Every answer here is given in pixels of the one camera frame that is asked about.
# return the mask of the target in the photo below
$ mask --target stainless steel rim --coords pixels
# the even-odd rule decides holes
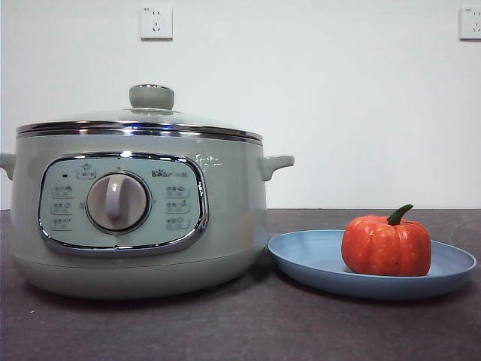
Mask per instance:
[[[262,145],[262,136],[256,133],[238,129],[184,124],[79,120],[74,122],[30,124],[17,129],[17,138],[45,135],[154,135],[162,137],[225,139]]]

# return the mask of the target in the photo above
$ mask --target lid knob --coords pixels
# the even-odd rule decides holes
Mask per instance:
[[[162,85],[135,85],[130,88],[129,97],[133,108],[172,109],[174,106],[174,91]]]

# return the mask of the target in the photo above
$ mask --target plastic plate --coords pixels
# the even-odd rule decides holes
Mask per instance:
[[[343,230],[321,229],[278,235],[268,249],[279,269],[308,286],[363,299],[424,299],[462,286],[476,267],[468,252],[431,241],[431,268],[426,276],[361,275],[351,271],[340,255]]]

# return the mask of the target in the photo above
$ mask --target pot handle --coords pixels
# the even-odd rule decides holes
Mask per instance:
[[[0,153],[0,168],[7,172],[7,177],[11,181],[14,179],[15,154]]]
[[[269,181],[277,170],[294,165],[293,156],[266,156],[261,159],[262,180]]]

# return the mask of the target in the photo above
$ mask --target chrome trim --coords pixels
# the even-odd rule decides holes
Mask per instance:
[[[17,138],[44,135],[156,135],[183,138],[212,138],[230,141],[246,141],[262,145],[262,136],[237,129],[189,124],[146,123],[130,120],[37,123],[17,128]]]
[[[161,244],[147,244],[147,245],[141,245],[141,246],[115,246],[115,247],[79,246],[76,244],[68,244],[62,241],[58,241],[54,237],[50,236],[47,230],[43,227],[41,218],[40,218],[40,206],[41,206],[41,200],[42,200],[42,193],[44,191],[45,175],[49,167],[51,167],[57,162],[61,162],[64,160],[73,160],[78,158],[88,159],[88,158],[108,158],[108,157],[123,157],[123,158],[132,158],[132,159],[154,159],[154,160],[162,160],[162,161],[170,161],[170,162],[182,162],[187,166],[189,166],[192,169],[195,175],[195,180],[197,182],[199,206],[200,206],[199,218],[194,229],[190,231],[187,235],[174,239],[173,241],[169,241]],[[40,198],[38,200],[38,225],[40,227],[42,237],[46,241],[47,246],[51,250],[54,250],[56,252],[63,253],[63,254],[68,254],[70,256],[125,258],[125,257],[136,257],[136,256],[152,256],[155,254],[176,252],[193,245],[202,236],[205,229],[207,228],[207,224],[209,223],[209,207],[208,207],[207,193],[205,188],[204,174],[202,173],[201,168],[192,159],[185,156],[172,156],[168,154],[137,153],[137,152],[129,153],[129,155],[126,156],[126,151],[88,152],[88,153],[68,154],[53,160],[45,168],[39,194],[40,194]],[[113,232],[110,234],[125,234],[128,232],[133,232],[135,229],[129,229],[126,232],[122,232],[122,231]]]

